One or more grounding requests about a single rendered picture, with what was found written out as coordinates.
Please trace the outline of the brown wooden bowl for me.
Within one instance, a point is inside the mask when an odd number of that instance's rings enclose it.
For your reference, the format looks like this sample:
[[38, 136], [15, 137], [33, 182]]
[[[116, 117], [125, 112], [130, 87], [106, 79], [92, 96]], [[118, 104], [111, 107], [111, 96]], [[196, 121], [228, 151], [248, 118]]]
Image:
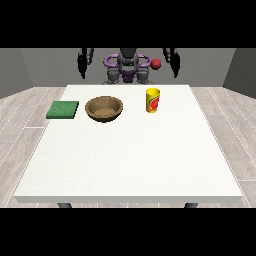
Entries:
[[99, 96], [89, 100], [85, 105], [87, 115], [102, 123], [115, 120], [122, 110], [122, 101], [112, 96]]

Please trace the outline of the yellow cup with melon print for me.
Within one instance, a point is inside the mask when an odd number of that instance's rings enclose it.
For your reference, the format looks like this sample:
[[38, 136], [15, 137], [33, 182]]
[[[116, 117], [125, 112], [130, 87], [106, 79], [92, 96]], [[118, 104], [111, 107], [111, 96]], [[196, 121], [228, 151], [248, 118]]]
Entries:
[[146, 90], [146, 111], [155, 113], [158, 109], [160, 90], [158, 88], [148, 88]]

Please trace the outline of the green square pad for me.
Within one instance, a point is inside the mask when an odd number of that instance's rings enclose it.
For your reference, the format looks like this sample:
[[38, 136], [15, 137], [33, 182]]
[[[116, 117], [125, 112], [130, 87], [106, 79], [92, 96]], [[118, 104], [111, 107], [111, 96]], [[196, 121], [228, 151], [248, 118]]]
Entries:
[[47, 114], [47, 119], [73, 119], [75, 117], [78, 101], [53, 101]]

